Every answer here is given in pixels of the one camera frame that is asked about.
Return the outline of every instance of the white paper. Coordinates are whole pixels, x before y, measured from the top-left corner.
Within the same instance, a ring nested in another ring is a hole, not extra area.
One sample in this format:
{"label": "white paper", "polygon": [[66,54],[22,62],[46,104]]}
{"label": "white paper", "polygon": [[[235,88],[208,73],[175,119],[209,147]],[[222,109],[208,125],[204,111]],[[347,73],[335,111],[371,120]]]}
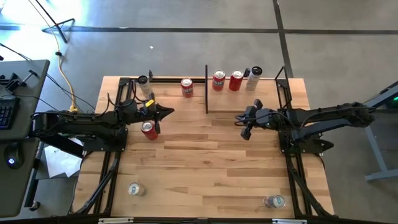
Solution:
{"label": "white paper", "polygon": [[[76,138],[71,138],[70,140],[81,146],[83,145]],[[81,159],[79,157],[63,152],[53,146],[47,146],[44,149],[44,153],[50,178],[62,173],[66,173],[67,177],[70,177],[80,170]]]}

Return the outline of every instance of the wooden table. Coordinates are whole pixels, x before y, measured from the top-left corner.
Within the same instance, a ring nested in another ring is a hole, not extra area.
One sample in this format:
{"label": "wooden table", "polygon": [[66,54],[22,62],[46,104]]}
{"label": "wooden table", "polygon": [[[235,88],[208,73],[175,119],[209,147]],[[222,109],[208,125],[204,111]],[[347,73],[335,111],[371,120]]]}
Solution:
{"label": "wooden table", "polygon": [[[104,77],[96,112],[114,100],[120,77]],[[304,80],[292,78],[292,106],[309,109]],[[112,216],[124,217],[221,217],[293,218],[292,199],[285,157],[279,151],[277,132],[253,129],[250,141],[240,137],[234,116],[259,98],[264,107],[279,107],[275,82],[261,80],[255,91],[228,89],[215,92],[209,82],[205,113],[205,84],[195,84],[194,97],[182,97],[178,83],[153,83],[156,100],[175,108],[161,123],[162,134],[147,140],[140,123],[128,126],[126,151],[122,154]],[[76,186],[73,208],[79,209],[98,185],[103,152],[94,152],[84,161]],[[328,184],[321,160],[303,154],[307,185],[317,200],[333,213]],[[143,197],[131,196],[127,187],[139,182],[147,188]],[[104,191],[103,206],[108,189]],[[284,208],[262,204],[267,195],[281,194]],[[303,209],[302,194],[298,191]]]}

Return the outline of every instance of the white cable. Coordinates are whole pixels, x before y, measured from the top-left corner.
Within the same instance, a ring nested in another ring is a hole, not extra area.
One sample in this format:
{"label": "white cable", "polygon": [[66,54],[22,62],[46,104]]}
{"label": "white cable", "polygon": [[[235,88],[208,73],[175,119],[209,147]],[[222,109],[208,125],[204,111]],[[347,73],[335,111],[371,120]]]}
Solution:
{"label": "white cable", "polygon": [[[56,41],[56,43],[57,43],[58,52],[61,52],[61,50],[60,50],[60,44],[58,43],[57,36],[54,34],[54,31],[52,30],[50,24],[48,24],[48,22],[45,20],[45,18],[44,18],[43,15],[39,12],[39,10],[35,7],[35,5],[34,5],[30,0],[28,0],[28,1],[29,1],[30,4],[33,6],[33,8],[37,11],[37,13],[39,13],[39,15],[41,16],[41,18],[44,20],[44,22],[47,24],[47,26],[48,26],[49,29],[51,30],[51,33],[52,33],[52,35],[54,36],[55,41]],[[61,55],[57,55],[57,57],[58,57],[58,69],[60,70],[60,73],[61,73],[63,79],[65,79],[65,81],[67,82],[67,84],[68,84],[68,86],[69,86],[69,89],[70,89],[71,96],[72,96],[72,105],[70,106],[70,111],[76,111],[76,107],[75,107],[75,95],[74,95],[74,93],[73,93],[73,88],[72,88],[70,82],[68,81],[67,77],[65,76],[65,74],[64,74],[63,71],[62,71],[62,67],[61,67]]]}

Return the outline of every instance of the keyboard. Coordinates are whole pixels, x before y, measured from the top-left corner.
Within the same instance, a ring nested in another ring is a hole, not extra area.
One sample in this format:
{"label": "keyboard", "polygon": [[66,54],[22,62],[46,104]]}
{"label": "keyboard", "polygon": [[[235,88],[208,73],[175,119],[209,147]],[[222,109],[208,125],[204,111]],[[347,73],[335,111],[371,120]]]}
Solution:
{"label": "keyboard", "polygon": [[19,98],[0,98],[0,130],[8,130],[16,116]]}

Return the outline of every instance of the concrete floor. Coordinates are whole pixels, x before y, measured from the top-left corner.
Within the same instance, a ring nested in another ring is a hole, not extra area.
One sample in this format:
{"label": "concrete floor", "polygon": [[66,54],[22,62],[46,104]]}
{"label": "concrete floor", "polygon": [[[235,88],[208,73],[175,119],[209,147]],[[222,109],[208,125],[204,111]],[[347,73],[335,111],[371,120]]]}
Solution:
{"label": "concrete floor", "polygon": [[[120,0],[47,1],[58,21],[74,17],[79,26],[106,27],[228,27],[276,28],[272,0]],[[12,10],[17,6],[21,10]],[[398,29],[395,0],[279,0],[286,29]],[[0,41],[34,59],[51,60],[49,74],[61,83],[53,53],[55,42],[44,34],[41,18],[29,3],[8,1],[0,23],[30,24],[20,31],[0,31]],[[274,77],[284,61],[278,34],[168,34],[94,33],[68,34],[61,43],[64,72],[75,93],[92,105],[105,75],[202,75],[227,73],[253,65]],[[397,80],[398,35],[286,35],[294,77],[305,79],[312,108],[366,101]],[[19,56],[0,49],[6,60]],[[70,100],[53,83],[45,82],[41,98],[58,109]],[[89,107],[78,101],[83,110]],[[38,110],[49,108],[40,103]],[[344,218],[398,222],[398,178],[366,182],[364,175],[379,171],[362,129],[342,128],[325,133],[335,147],[325,153],[326,175],[335,212]],[[387,165],[398,167],[397,151],[383,151]],[[19,218],[48,217],[67,212],[74,179],[41,180],[37,200],[47,189],[59,195],[60,207],[21,212]]]}

